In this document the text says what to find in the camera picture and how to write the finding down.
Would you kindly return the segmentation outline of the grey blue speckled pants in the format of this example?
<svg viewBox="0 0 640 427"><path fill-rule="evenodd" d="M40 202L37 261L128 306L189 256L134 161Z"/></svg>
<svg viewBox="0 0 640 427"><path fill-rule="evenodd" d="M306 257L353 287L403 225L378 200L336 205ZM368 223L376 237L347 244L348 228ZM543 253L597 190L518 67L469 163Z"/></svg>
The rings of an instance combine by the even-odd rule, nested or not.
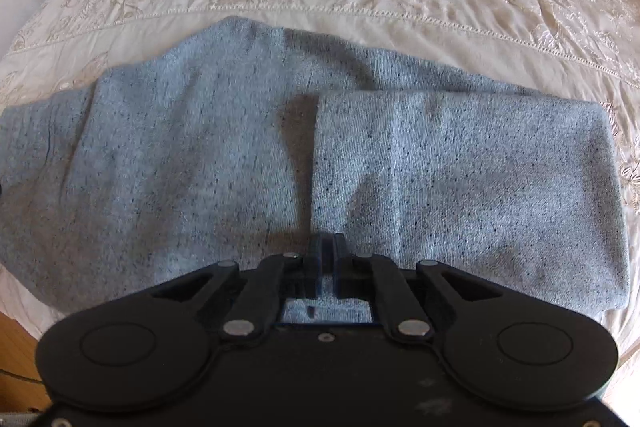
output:
<svg viewBox="0 0 640 427"><path fill-rule="evenodd" d="M317 232L589 315L628 300L596 103L229 17L2 113L1 262L64 313Z"/></svg>

